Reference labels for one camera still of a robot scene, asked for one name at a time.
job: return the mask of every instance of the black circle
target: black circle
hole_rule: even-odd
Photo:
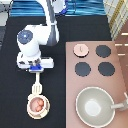
[[[115,72],[114,66],[109,62],[102,62],[98,66],[100,74],[103,76],[112,76]]]
[[[106,45],[99,45],[96,48],[96,54],[102,58],[106,58],[111,54],[111,49]]]
[[[91,71],[91,68],[89,64],[87,64],[86,62],[79,62],[75,66],[75,72],[79,76],[82,76],[82,77],[87,76],[89,75],[90,71]]]

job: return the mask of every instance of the white bowl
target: white bowl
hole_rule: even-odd
[[[76,112],[79,118],[91,127],[105,127],[115,116],[112,97],[99,87],[87,87],[76,98]]]

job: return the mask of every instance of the black cable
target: black cable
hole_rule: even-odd
[[[76,0],[73,0],[73,1],[74,1],[74,5],[73,5],[74,6],[73,7],[74,8],[74,12],[73,12],[73,14],[75,14],[76,13]]]
[[[9,3],[9,8],[8,8],[8,11],[7,11],[7,13],[8,13],[8,18],[9,18],[9,11],[11,10],[11,4],[12,4],[12,2],[13,2],[14,0],[12,0],[10,3]]]

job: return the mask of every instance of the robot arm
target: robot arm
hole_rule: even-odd
[[[21,69],[30,68],[30,62],[37,60],[40,60],[40,64],[42,64],[39,45],[54,46],[59,41],[52,1],[37,0],[37,2],[44,8],[47,26],[27,25],[18,33],[17,43],[21,52],[17,56],[17,65]]]

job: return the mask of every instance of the bowl rim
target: bowl rim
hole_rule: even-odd
[[[112,101],[112,104],[114,104],[114,100],[112,99],[112,97],[108,94],[108,92],[107,91],[105,91],[104,89],[102,89],[102,88],[100,88],[100,87],[86,87],[86,88],[84,88],[84,89],[82,89],[82,91],[80,91],[80,93],[77,95],[77,98],[76,98],[76,112],[77,112],[77,115],[79,116],[79,118],[85,123],[85,124],[87,124],[88,126],[91,126],[91,127],[105,127],[105,126],[107,126],[107,125],[109,125],[111,122],[112,122],[112,120],[114,119],[114,117],[115,117],[115,109],[113,109],[113,114],[112,114],[112,116],[111,116],[111,118],[110,118],[110,120],[107,122],[107,123],[105,123],[105,124],[103,124],[103,125],[91,125],[91,124],[89,124],[88,122],[86,122],[82,117],[81,117],[81,115],[79,114],[79,111],[78,111],[78,107],[77,107],[77,103],[78,103],[78,99],[79,99],[79,97],[80,97],[80,95],[84,92],[84,91],[86,91],[86,90],[89,90],[89,89],[98,89],[98,90],[101,90],[101,91],[103,91],[104,93],[106,93],[107,95],[108,95],[108,97],[110,98],[110,100]]]

